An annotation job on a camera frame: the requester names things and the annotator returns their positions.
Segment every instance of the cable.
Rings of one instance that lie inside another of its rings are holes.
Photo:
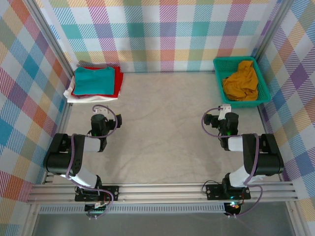
[[[206,185],[206,183],[208,183],[208,182],[213,182],[213,183],[216,183],[216,184],[220,184],[220,183],[218,183],[218,182],[216,182],[216,181],[214,181],[214,180],[207,180],[204,184],[203,184],[203,186],[201,187],[201,191],[203,192],[203,193],[205,193],[205,194],[207,194],[205,191],[203,191],[203,188],[205,187],[205,185]]]
[[[208,112],[214,111],[214,110],[218,110],[218,111],[219,111],[219,110],[222,110],[222,108],[221,108],[221,107],[218,107],[218,108],[211,108],[211,109],[207,110],[207,111],[205,112],[205,114],[202,116],[202,119],[201,119],[201,126],[202,126],[203,130],[204,130],[207,134],[209,134],[210,136],[215,137],[215,138],[230,138],[230,137],[240,137],[240,136],[242,136],[242,135],[240,135],[240,134],[239,134],[239,135],[218,136],[218,135],[214,135],[214,134],[209,133],[209,132],[206,130],[204,124],[203,124],[203,119],[204,119],[204,117],[207,115]],[[253,165],[252,165],[252,171],[251,171],[251,173],[250,173],[250,176],[248,176],[248,177],[246,178],[246,180],[244,181],[244,183],[243,183],[243,185],[245,185],[246,187],[248,187],[247,184],[250,182],[250,180],[251,180],[252,177],[254,176],[255,171],[256,171],[256,168],[257,168],[257,163],[258,163],[259,136],[258,136],[256,133],[253,133],[253,134],[255,135],[255,138],[256,138],[256,151],[255,151],[255,158],[254,158],[254,163],[253,163]],[[238,214],[239,216],[242,216],[242,215],[244,215],[244,214],[250,212],[250,211],[259,203],[259,201],[260,201],[261,198],[262,198],[263,189],[262,189],[262,187],[261,187],[260,185],[258,185],[258,184],[256,184],[256,185],[250,185],[250,187],[259,187],[259,188],[260,188],[260,195],[259,195],[259,198],[257,199],[257,201],[254,203],[254,205],[253,205],[250,209],[248,209],[248,210],[245,211],[245,212],[242,212],[242,213]]]
[[[108,133],[107,135],[104,135],[104,136],[88,136],[88,135],[86,135],[86,137],[89,137],[89,138],[98,138],[98,139],[99,139],[99,138],[106,138],[106,137],[112,135],[112,134],[115,132],[115,130],[117,129],[117,126],[118,126],[117,116],[115,115],[115,113],[114,113],[111,109],[109,109],[108,107],[105,107],[105,106],[103,106],[103,105],[94,105],[94,106],[92,107],[92,110],[93,110],[94,112],[96,111],[95,107],[104,107],[104,108],[106,108],[110,113],[112,113],[112,114],[114,115],[114,118],[115,118],[115,127],[114,127],[114,129],[112,130],[112,132]],[[114,196],[113,196],[113,194],[112,194],[110,191],[107,191],[107,190],[105,190],[105,189],[99,189],[99,188],[90,188],[90,187],[81,185],[81,184],[79,184],[78,182],[72,180],[72,179],[69,177],[69,173],[70,173],[70,170],[71,170],[71,167],[72,167],[72,164],[73,164],[73,160],[74,160],[74,135],[75,135],[75,134],[72,134],[72,135],[71,135],[71,159],[70,159],[70,163],[69,163],[68,169],[67,169],[67,171],[66,171],[66,173],[65,173],[65,177],[66,177],[68,180],[70,180],[72,183],[74,183],[75,185],[77,185],[79,188],[83,188],[83,189],[87,189],[87,190],[91,190],[91,191],[104,192],[104,193],[107,193],[107,194],[110,195],[111,201],[109,202],[109,204],[107,205],[105,211],[104,211],[101,215],[95,216],[95,220],[97,220],[97,219],[101,218],[101,217],[109,210],[109,208],[112,206],[112,204],[113,204],[113,202],[114,202]]]

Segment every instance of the white bracket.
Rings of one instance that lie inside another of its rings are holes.
[[[94,114],[109,114],[108,109],[104,108],[104,107],[96,107]]]
[[[220,114],[219,114],[219,118],[218,120],[222,120],[225,118],[225,114],[231,112],[232,107],[230,104],[222,104],[222,106],[220,106],[221,110],[220,110]]]

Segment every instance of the stack of folded clothes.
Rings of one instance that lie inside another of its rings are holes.
[[[120,94],[123,77],[120,67],[79,67],[63,94],[69,103],[115,100]]]

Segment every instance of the green basket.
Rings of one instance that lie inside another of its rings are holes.
[[[256,101],[232,101],[228,99],[223,91],[222,81],[226,77],[231,76],[233,73],[237,72],[238,65],[244,60],[252,60],[253,67],[258,77],[258,99]],[[270,93],[268,91],[267,85],[264,78],[261,75],[258,64],[253,57],[225,57],[225,58],[215,58],[213,64],[216,70],[216,76],[224,103],[231,104],[232,107],[256,107],[261,103],[269,102],[271,100]]]

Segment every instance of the folded clothes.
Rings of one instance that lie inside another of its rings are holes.
[[[253,61],[244,60],[238,65],[238,71],[223,80],[223,91],[230,100],[255,101],[258,98],[258,78]]]
[[[78,67],[75,72],[75,95],[114,94],[115,70],[112,67],[89,70]]]
[[[84,67],[86,69],[89,70],[100,70],[101,68],[95,68],[95,67]],[[115,85],[114,85],[114,94],[113,95],[108,95],[108,94],[97,94],[97,96],[104,96],[104,97],[112,97],[112,98],[117,98],[120,92],[120,89],[122,87],[123,84],[123,79],[124,79],[124,74],[122,72],[120,72],[120,67],[118,66],[113,66],[114,70],[115,70]],[[88,97],[88,96],[92,96],[90,94],[83,94],[83,95],[75,95],[74,94],[74,90],[75,90],[75,86],[73,88],[73,90],[71,91],[71,95],[72,96],[76,96],[76,97]]]
[[[82,95],[82,96],[75,96],[71,95],[75,86],[75,79],[72,76],[70,85],[66,91],[64,91],[63,95],[67,99],[67,103],[91,103],[91,102],[107,102],[118,99],[117,97],[106,97],[104,95]]]

